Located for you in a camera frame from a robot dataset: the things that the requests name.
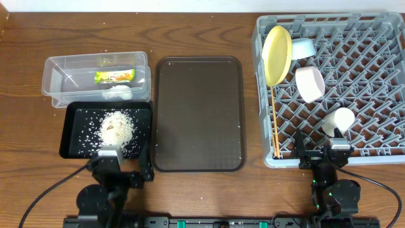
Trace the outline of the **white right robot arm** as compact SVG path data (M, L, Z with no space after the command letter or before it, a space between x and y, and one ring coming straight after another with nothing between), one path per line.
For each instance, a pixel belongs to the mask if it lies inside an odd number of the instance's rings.
M348 164L354 151L338 128L319 150L308 150L302 132L294 134L291 158L299 159L299 168L311 170L312 199L318 212L312 215L307 227L353 227L352 215L358 213L361 187L355 180L338 179L339 168Z

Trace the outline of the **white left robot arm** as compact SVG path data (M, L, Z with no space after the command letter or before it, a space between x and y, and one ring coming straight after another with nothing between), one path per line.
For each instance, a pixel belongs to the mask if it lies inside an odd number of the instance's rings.
M104 146L87 162L87 170L97 184L82 189L77 196L79 227L137 227L135 219L126 219L123 209L131 188L142 189L154 179L149 148L144 146L138 157L140 171L123 172L124 161L119 146Z

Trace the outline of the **white napkin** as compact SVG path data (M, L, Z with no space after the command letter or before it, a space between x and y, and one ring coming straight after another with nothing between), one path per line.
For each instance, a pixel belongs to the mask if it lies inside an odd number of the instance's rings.
M127 85L115 85L110 89L106 89L102 92L104 99L120 98L122 100L132 99L132 91Z

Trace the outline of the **pink white bowl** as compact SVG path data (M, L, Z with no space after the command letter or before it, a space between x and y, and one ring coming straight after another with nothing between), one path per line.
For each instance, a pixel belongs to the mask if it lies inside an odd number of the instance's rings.
M298 68L295 73L299 94L306 103L312 103L325 94L325 82L315 66Z

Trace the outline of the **yellow plate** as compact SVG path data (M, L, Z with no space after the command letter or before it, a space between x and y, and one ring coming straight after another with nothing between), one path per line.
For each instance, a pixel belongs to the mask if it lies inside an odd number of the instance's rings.
M280 84L289 72L292 61L292 38L282 26L273 27L263 44L262 59L266 85Z

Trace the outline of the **cream white cup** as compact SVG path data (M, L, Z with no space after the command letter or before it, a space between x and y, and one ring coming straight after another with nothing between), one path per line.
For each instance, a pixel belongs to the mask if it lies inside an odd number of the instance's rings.
M329 113L323 119L324 124L321 126L324 133L328 136L334 136L334 129L338 128L341 134L350 128L355 121L354 113L348 108L338 108L337 110Z

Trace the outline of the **light blue bowl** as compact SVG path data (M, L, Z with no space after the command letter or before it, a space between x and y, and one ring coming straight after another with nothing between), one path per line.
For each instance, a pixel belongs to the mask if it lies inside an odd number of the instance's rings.
M316 54L312 39L300 38L292 40L292 60L308 58Z

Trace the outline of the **green snack wrapper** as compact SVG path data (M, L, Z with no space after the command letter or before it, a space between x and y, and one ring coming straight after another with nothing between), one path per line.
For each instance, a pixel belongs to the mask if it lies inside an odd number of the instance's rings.
M96 72L94 77L95 84L114 84L130 82L135 77L135 70L119 70L112 72Z

